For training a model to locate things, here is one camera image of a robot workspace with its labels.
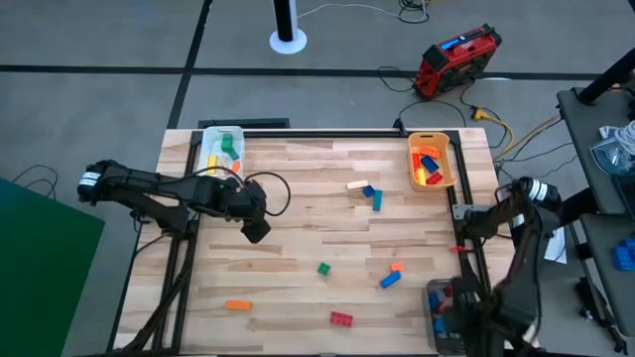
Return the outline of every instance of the green board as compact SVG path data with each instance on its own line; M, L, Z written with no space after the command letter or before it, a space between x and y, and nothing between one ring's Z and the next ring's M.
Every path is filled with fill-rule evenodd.
M62 354L103 225L0 178L0 356Z

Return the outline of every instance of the concrete floor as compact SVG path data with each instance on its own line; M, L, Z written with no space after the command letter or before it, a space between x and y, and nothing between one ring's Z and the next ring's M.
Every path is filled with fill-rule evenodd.
M298 0L299 12L324 3ZM397 11L396 1L369 1ZM0 8L0 64L183 66L202 0L11 0ZM268 2L214 1L196 65L374 69L396 65L416 69L431 43L488 22L504 38L488 71L601 72L634 43L633 13L627 1L445 0L430 7L432 20L407 26L366 9L323 9L301 21L309 46L295 57L273 54ZM76 201L85 165L114 159L152 170L159 155L179 85L179 75L0 73L0 177L11 179L33 164L61 175L58 200L106 221L64 355L104 350L123 289L134 241L128 210L115 204L90 207ZM404 79L391 79L407 87ZM479 80L468 102L495 110L522 136L557 114L556 93L585 82ZM459 91L440 100L460 105ZM289 117L293 127L389 127L412 103L412 93L389 91L377 78L193 76L179 128L198 120ZM458 114L437 103L414 106L407 126L457 127ZM502 130L489 123L490 143ZM519 156L528 157L570 141L564 124L538 137ZM516 176L537 176L573 157L571 146L524 164L508 164ZM508 178L501 176L501 183ZM586 187L577 162L545 181L567 197ZM544 322L540 340L554 352L611 356L603 331L577 316L572 284L581 274L570 263L549 265L542 274ZM635 345L629 341L631 350Z

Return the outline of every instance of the red power tool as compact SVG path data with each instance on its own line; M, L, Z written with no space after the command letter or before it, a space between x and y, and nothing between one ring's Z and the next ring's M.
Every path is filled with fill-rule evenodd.
M468 82L483 72L502 39L485 24L431 46L424 53L413 87L424 99Z

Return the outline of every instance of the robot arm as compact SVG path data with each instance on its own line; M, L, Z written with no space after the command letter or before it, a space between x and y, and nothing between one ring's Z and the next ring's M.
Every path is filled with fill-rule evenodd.
M506 277L489 296L464 279L452 280L455 300L444 320L461 334L468 356L502 356L505 340L516 350L531 348L523 336L539 316L538 273L552 232L561 225L562 201L555 187L520 178L499 190L507 196L485 212L467 211L460 229L477 244L511 221L518 242Z
M79 201L95 205L116 201L131 209L133 216L148 216L162 229L185 234L189 209L225 220L242 220L241 232L258 243L271 227L265 220L267 194L255 180L208 176L171 178L156 173L128 169L114 161L100 161L86 167L79 186ZM166 206L150 194L176 199L178 206Z

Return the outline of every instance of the orange tray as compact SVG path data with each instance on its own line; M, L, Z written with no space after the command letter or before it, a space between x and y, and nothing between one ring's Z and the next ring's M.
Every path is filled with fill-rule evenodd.
M408 138L408 167L410 168L410 182L417 191L437 191L446 189L456 183L456 178L452 175L449 158L447 157L447 144L449 137L444 133L414 133ZM430 147L439 150L439 158L435 160L439 165L438 173L444 178L435 184L420 184L417 181L417 172L413 167L413 154L420 154L422 147ZM426 179L432 174L423 165L421 168L426 173Z

